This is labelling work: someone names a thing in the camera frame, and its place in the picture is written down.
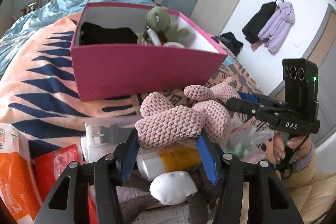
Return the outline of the person's right hand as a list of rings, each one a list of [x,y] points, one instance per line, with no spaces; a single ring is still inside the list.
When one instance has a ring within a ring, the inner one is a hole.
[[[275,158],[275,164],[278,164],[286,157],[286,148],[296,150],[295,169],[298,172],[309,165],[315,150],[310,135],[297,136],[284,142],[284,139],[280,136],[279,132],[276,131],[273,138],[273,156]]]

